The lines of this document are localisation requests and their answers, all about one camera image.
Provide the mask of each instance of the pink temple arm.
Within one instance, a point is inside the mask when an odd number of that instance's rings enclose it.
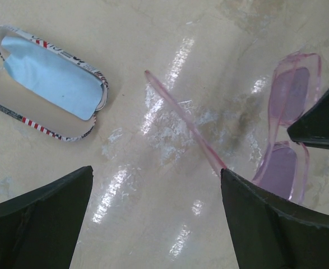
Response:
[[[219,158],[218,154],[213,150],[209,143],[202,137],[198,129],[195,127],[193,121],[188,117],[187,113],[178,105],[177,101],[169,94],[164,85],[152,75],[150,71],[145,71],[145,76],[150,85],[156,90],[156,92],[166,100],[170,106],[178,113],[178,115],[185,121],[188,129],[193,133],[194,139],[201,146],[202,151],[207,157],[214,172],[220,177],[220,171],[222,168],[226,169],[226,165]]]

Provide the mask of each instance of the pink sunglasses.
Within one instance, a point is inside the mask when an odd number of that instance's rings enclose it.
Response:
[[[213,170],[220,177],[220,170],[226,169],[226,165],[200,135],[191,116],[178,105],[156,77],[149,71],[145,75],[150,85],[185,121]],[[295,203],[301,203],[304,198],[309,153],[302,143],[276,142],[276,137],[279,126],[288,128],[316,103],[319,98],[320,78],[320,56],[296,52],[279,63],[272,79],[268,105],[268,145],[252,182]]]

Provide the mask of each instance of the open case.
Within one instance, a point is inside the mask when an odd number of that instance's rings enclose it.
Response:
[[[108,97],[103,74],[18,28],[0,26],[0,111],[63,141],[86,137]]]

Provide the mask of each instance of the beige tile floor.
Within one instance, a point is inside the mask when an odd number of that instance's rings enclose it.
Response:
[[[0,0],[0,24],[79,56],[110,83],[108,105],[80,142],[0,113],[0,202],[92,165],[71,268],[238,268],[219,180],[143,71],[163,80],[229,167],[251,178],[277,61],[299,49],[319,53],[329,86],[329,0]],[[304,205],[329,214],[329,151],[310,153]]]

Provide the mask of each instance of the patterned border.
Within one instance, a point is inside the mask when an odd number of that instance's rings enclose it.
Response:
[[[96,68],[92,67],[91,65],[85,63],[84,61],[78,59],[77,57],[75,56],[72,56],[70,55],[69,53],[65,52],[64,50],[60,49],[60,48],[57,48],[56,46],[52,45],[51,43],[48,43],[34,35],[31,35],[25,31],[22,31],[21,29],[19,28],[16,28],[16,27],[12,27],[10,25],[2,25],[0,26],[0,28],[3,27],[3,28],[6,28],[7,30],[10,30],[12,32],[15,32],[17,33],[18,35],[22,36],[23,38],[29,40],[29,41],[32,41],[33,43],[36,43],[40,46],[42,46],[43,48],[53,52],[53,53],[56,53],[57,55],[61,56],[62,58],[78,65],[79,67],[91,72],[93,75],[95,75],[97,78],[99,78],[101,81],[102,81],[102,90],[103,90],[103,94],[108,96],[108,82],[106,80],[106,78],[103,76],[103,74],[97,70]],[[0,57],[2,58],[2,60],[4,61],[4,57],[0,51]],[[104,104],[97,108],[96,111],[100,110],[103,108],[103,106],[105,105],[106,102],[104,102]],[[51,137],[54,137],[58,140],[62,140],[62,141],[78,141],[82,138],[85,138],[86,136],[88,136],[90,134],[90,132],[93,130],[94,128],[94,125],[96,123],[96,116],[93,115],[94,117],[94,123],[92,125],[92,127],[85,133],[83,134],[82,136],[80,137],[64,137],[64,136],[61,136],[60,134],[57,134],[55,132],[52,132],[46,128],[44,128],[43,126],[39,125],[38,123],[34,122],[33,120],[29,119],[29,118],[26,118],[22,115],[19,115],[17,114],[16,112],[12,111],[12,110],[9,110],[7,108],[5,108],[4,106],[0,105],[0,111],[1,112],[4,112],[5,114],[11,116],[12,118],[14,119],[17,119],[19,120],[20,122],[23,122],[25,123],[26,125],[30,126],[30,127],[33,127],[43,133],[45,133],[46,135],[49,135]]]

